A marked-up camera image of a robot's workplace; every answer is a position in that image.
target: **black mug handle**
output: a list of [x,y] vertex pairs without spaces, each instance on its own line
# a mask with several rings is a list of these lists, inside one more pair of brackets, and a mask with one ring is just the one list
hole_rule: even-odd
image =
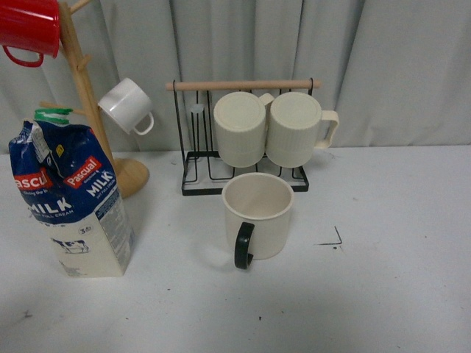
[[252,237],[255,225],[242,222],[235,240],[234,263],[236,268],[247,270],[252,262],[253,255],[249,254],[250,238]]

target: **cream mug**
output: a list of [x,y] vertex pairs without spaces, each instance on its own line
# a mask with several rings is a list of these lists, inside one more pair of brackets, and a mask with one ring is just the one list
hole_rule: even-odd
[[245,168],[265,153],[266,111],[273,101],[269,93],[258,98],[248,92],[223,96],[214,107],[219,156],[232,167]]
[[292,187],[278,176],[246,173],[222,189],[226,236],[237,268],[278,254],[288,239]]
[[[288,92],[278,96],[269,113],[266,155],[281,167],[295,168],[310,160],[314,148],[326,149],[339,126],[339,116],[322,110],[312,96]],[[317,140],[321,121],[329,121],[327,137]]]

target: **mug tree stand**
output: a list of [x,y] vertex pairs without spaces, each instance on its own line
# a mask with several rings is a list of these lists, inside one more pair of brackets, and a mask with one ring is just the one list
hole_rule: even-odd
[[[73,113],[85,115],[87,122],[93,130],[100,146],[107,155],[116,173],[118,188],[121,195],[126,198],[139,191],[149,179],[149,170],[137,160],[113,159],[110,144],[108,142],[105,128],[100,116],[97,100],[93,93],[90,77],[88,76],[87,64],[91,60],[89,54],[83,55],[75,30],[72,15],[83,8],[91,0],[80,0],[69,7],[66,2],[59,3],[60,11],[60,51],[68,61],[80,102],[83,109],[75,109]],[[40,102],[41,107],[64,107],[58,104]]]

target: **pascual logo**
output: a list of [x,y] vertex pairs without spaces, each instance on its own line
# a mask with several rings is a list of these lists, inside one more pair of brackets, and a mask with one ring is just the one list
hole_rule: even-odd
[[47,175],[46,168],[41,168],[39,172],[27,175],[15,176],[15,183],[20,190],[37,190],[50,188],[52,181]]
[[96,160],[95,157],[90,156],[85,163],[80,167],[80,169],[72,174],[71,176],[65,178],[64,183],[73,187],[74,189],[80,188],[83,181],[87,179],[93,172],[99,170],[102,167],[102,164]]

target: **milk carton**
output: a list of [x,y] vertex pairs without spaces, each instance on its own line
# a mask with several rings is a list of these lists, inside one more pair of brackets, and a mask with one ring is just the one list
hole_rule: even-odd
[[113,167],[90,127],[25,121],[9,149],[15,183],[64,272],[122,276],[135,235]]

